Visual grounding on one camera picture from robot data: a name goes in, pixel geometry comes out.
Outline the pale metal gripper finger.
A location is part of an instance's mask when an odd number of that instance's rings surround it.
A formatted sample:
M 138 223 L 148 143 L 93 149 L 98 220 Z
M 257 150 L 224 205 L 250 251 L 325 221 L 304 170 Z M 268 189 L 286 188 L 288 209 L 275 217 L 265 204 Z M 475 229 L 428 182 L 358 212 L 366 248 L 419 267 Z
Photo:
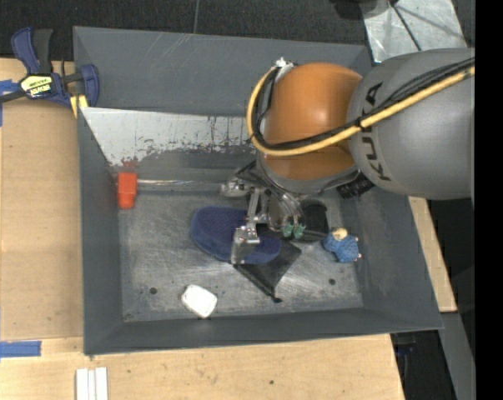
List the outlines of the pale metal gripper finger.
M 259 235 L 255 228 L 237 227 L 231 244 L 230 262 L 244 264 L 247 257 L 260 245 Z

